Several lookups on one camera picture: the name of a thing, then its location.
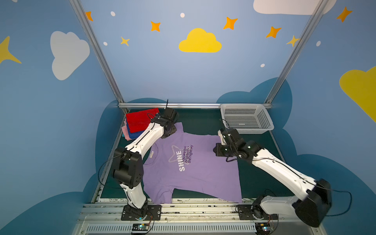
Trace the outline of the white plastic laundry basket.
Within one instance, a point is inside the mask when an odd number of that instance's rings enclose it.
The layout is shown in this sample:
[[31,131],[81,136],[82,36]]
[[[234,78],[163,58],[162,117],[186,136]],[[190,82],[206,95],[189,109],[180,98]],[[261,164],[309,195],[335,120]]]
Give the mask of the white plastic laundry basket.
[[274,129],[274,123],[262,104],[233,103],[220,106],[223,124],[239,134],[263,134]]

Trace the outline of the purple t shirt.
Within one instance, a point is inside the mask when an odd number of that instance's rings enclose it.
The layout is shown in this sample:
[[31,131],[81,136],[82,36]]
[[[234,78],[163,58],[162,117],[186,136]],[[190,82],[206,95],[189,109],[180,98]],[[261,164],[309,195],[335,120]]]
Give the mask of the purple t shirt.
[[177,131],[158,139],[144,163],[144,192],[155,204],[170,204],[174,190],[204,193],[226,201],[241,203],[239,167],[213,151],[220,137]]

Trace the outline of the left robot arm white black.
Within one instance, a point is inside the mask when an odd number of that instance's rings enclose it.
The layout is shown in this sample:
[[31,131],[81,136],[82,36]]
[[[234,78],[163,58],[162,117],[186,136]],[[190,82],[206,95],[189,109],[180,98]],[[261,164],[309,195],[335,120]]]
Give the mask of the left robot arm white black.
[[176,130],[174,116],[155,116],[137,139],[115,150],[111,175],[127,197],[122,220],[144,220],[150,216],[142,187],[143,158],[157,140],[169,137]]

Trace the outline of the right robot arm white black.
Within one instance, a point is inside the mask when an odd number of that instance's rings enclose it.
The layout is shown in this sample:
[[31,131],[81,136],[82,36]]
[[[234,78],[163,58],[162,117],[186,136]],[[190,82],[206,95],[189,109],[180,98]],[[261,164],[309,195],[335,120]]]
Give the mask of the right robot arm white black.
[[249,162],[274,177],[294,195],[291,197],[259,196],[251,205],[251,215],[256,220],[269,215],[296,216],[310,227],[319,227],[332,207],[331,185],[319,181],[290,167],[266,148],[254,141],[233,144],[217,143],[213,149],[217,157],[234,157]]

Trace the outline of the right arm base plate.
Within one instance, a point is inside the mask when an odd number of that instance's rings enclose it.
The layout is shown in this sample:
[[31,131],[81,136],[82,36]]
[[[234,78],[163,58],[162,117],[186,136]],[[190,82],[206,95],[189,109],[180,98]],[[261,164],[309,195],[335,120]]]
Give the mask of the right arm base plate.
[[240,220],[277,220],[277,214],[267,214],[260,206],[253,205],[236,205],[236,212]]

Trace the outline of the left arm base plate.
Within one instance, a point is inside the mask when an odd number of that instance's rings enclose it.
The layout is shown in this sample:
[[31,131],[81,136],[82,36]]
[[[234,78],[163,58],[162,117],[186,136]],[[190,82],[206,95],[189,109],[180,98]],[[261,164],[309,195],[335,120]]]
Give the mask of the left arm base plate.
[[130,205],[123,207],[121,221],[159,221],[161,219],[162,207],[158,205],[145,205],[141,209],[133,208]]

